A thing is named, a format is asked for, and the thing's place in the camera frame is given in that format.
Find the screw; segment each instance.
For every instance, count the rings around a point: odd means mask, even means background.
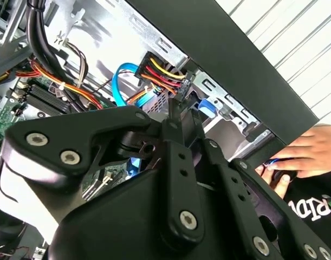
[[[328,251],[325,248],[320,246],[319,251],[320,251],[320,253],[322,253],[322,255],[324,256],[324,258],[326,260],[331,260],[331,255],[328,253]]]
[[[194,230],[198,226],[197,219],[189,211],[186,210],[182,211],[180,213],[180,220],[181,223],[189,230]]]
[[[74,151],[64,151],[61,153],[61,160],[65,164],[76,165],[80,162],[80,156]]]
[[[312,257],[313,259],[317,259],[317,253],[315,252],[315,250],[313,250],[313,248],[311,246],[309,246],[308,244],[304,245],[305,251],[306,253]]]
[[[141,113],[139,113],[139,112],[136,112],[135,115],[136,115],[138,118],[140,118],[140,119],[145,119],[145,118],[146,118],[145,115],[143,115],[143,114],[141,114]]]
[[[213,141],[213,140],[210,140],[209,143],[214,148],[217,148],[218,147],[217,143],[215,141]]]
[[[268,256],[270,254],[268,245],[260,237],[254,237],[253,243],[256,249],[259,251],[259,253],[261,253],[263,256]]]
[[[31,133],[25,138],[32,146],[44,146],[48,143],[48,138],[41,133]]]
[[[247,169],[247,164],[245,164],[243,161],[241,161],[240,163],[240,166],[243,167],[244,169]]]
[[[39,113],[37,113],[37,117],[38,118],[44,118],[44,117],[46,117],[46,115],[45,115],[44,112],[39,112]]]

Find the finger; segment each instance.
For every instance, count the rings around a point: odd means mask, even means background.
[[[291,159],[287,161],[277,161],[269,166],[274,170],[300,171],[316,170],[316,161],[311,158]]]
[[[312,177],[312,176],[322,175],[322,174],[325,174],[327,172],[329,172],[329,171],[323,171],[323,170],[319,170],[319,171],[298,171],[296,176],[298,178],[308,178],[308,177]]]
[[[283,175],[280,182],[275,187],[275,192],[283,199],[290,182],[289,175]]]
[[[307,158],[311,156],[311,147],[290,146],[276,153],[271,159],[283,158]]]
[[[315,141],[315,136],[301,136],[292,142],[289,146],[312,146]]]
[[[274,173],[274,170],[270,169],[270,168],[266,168],[263,175],[262,175],[262,178],[263,180],[265,180],[265,182],[267,184],[270,185],[271,181],[272,181],[272,174]]]
[[[305,133],[303,133],[302,137],[313,137],[316,135],[315,127],[312,127],[311,129],[307,130]]]
[[[258,168],[256,168],[256,172],[261,176],[263,174],[264,171],[264,166],[261,165]]]

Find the white wall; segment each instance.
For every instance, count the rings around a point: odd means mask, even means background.
[[[331,124],[331,0],[216,0],[295,92]]]

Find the black plastic part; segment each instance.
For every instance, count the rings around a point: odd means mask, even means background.
[[[215,0],[127,1],[284,144],[318,122]]]
[[[141,74],[147,74],[146,66],[149,64],[150,59],[154,58],[157,62],[159,62],[159,58],[154,55],[152,52],[148,51],[142,61],[140,62],[137,71],[135,72],[134,76],[137,77],[140,80],[144,80],[143,77],[141,77]]]
[[[255,123],[251,123],[246,127],[246,129],[244,129],[243,134],[246,136],[246,140],[248,142],[254,142],[256,138],[266,130],[267,128],[263,124],[256,127]]]
[[[108,156],[112,152],[118,153],[115,138],[126,134],[119,132],[121,129],[142,131],[147,129],[150,123],[150,118],[136,107],[108,108],[94,113],[69,114],[18,122],[5,132],[4,160],[11,170],[48,188],[66,192],[77,190],[82,177],[88,171],[99,170],[92,168],[92,165],[103,168],[111,161],[125,159],[123,156]],[[29,145],[26,136],[30,133],[44,134],[49,140],[48,144]],[[10,153],[6,151],[11,149],[16,150],[22,158],[27,157],[38,162],[34,167],[39,167],[38,171],[42,171],[42,175],[31,174],[26,168],[13,169],[11,162],[17,163],[17,160],[22,159],[9,157],[11,151]],[[68,150],[80,155],[78,164],[68,165],[61,161],[60,154]]]
[[[331,254],[252,167],[240,160],[229,164],[221,148],[202,137],[198,116],[193,114],[191,123],[181,125],[178,105],[177,100],[170,100],[170,117],[161,124],[127,106],[20,122],[7,130],[0,175],[7,167],[55,188],[53,192],[78,187],[82,176],[98,166],[130,157],[149,161],[138,176],[66,216],[50,246],[49,259],[100,259],[109,254],[111,259],[282,260],[282,254],[284,259],[302,260],[308,259],[305,243],[314,248],[319,260],[323,260],[319,246]],[[66,124],[60,129],[51,128],[63,121]],[[48,144],[30,146],[24,139],[30,131],[45,134]],[[188,148],[183,133],[193,132],[197,138],[191,136],[194,143]],[[144,144],[154,145],[154,153],[147,153]],[[74,166],[64,164],[59,158],[64,150],[76,151],[81,161]],[[201,154],[202,168],[198,168],[200,164],[194,168],[193,151]],[[214,180],[215,188],[197,185],[200,174]],[[186,227],[181,220],[183,211],[191,212],[197,225]],[[268,241],[258,219],[261,215],[275,225],[281,253]],[[266,242],[268,256],[256,249],[255,237]],[[128,250],[126,239],[131,241]]]
[[[315,245],[318,259],[324,259],[318,248],[327,246],[314,232],[292,211],[292,209],[271,189],[271,187],[247,165],[245,169],[241,160],[235,159],[229,166],[238,171],[244,183],[260,199],[256,207],[257,215],[267,216],[277,230],[277,242],[284,259],[311,259],[303,245]]]
[[[280,139],[272,137],[247,154],[243,159],[255,169],[284,148],[285,144]]]

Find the orange wire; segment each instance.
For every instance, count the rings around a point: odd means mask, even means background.
[[[35,71],[38,71],[39,73],[41,73],[43,76],[47,77],[49,80],[52,80],[53,82],[57,83],[57,84],[63,84],[62,81],[60,81],[59,79],[57,79],[56,77],[52,76],[51,74],[49,74],[47,71],[45,71],[43,68],[41,68],[40,65],[38,65],[36,62],[32,62],[31,63],[33,69]],[[99,103],[99,101],[89,92],[86,92],[82,89],[78,89],[73,85],[67,84],[64,82],[64,87],[70,89],[73,92],[76,92],[82,96],[84,96],[87,100],[89,100],[90,102],[92,102],[93,104],[95,104],[97,106],[98,109],[103,109],[103,106]]]
[[[166,84],[161,83],[160,81],[156,80],[155,78],[150,77],[150,76],[148,76],[148,75],[146,75],[146,74],[142,74],[141,77],[144,77],[144,78],[146,78],[146,79],[148,79],[148,80],[152,80],[152,81],[153,81],[154,83],[156,83],[157,85],[166,88],[166,89],[169,90],[172,94],[176,95],[175,90],[173,90],[172,88],[170,88],[170,87],[167,86]]]
[[[135,100],[137,100],[138,98],[142,97],[143,95],[145,95],[147,92],[144,90],[138,94],[136,94],[136,96],[132,97],[130,100],[128,100],[128,104],[133,103]]]

